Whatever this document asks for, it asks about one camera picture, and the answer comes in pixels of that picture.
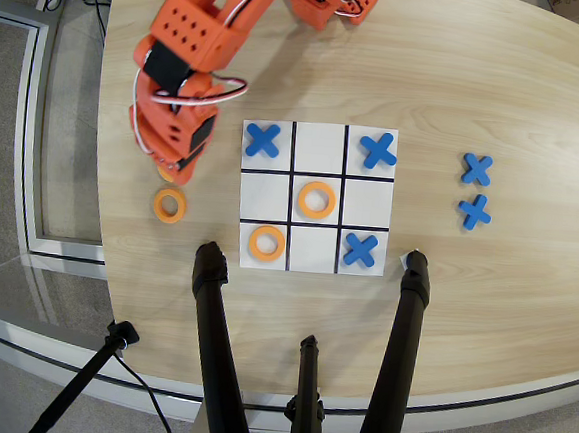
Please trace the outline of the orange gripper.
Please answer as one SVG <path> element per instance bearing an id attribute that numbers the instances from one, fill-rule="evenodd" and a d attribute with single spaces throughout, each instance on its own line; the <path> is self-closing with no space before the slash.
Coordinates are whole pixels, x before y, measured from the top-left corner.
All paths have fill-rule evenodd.
<path id="1" fill-rule="evenodd" d="M 137 124 L 159 175 L 183 186 L 210 143 L 218 112 L 216 105 L 183 106 L 174 111 L 172 106 L 149 101 L 130 106 L 129 118 L 132 129 Z"/>

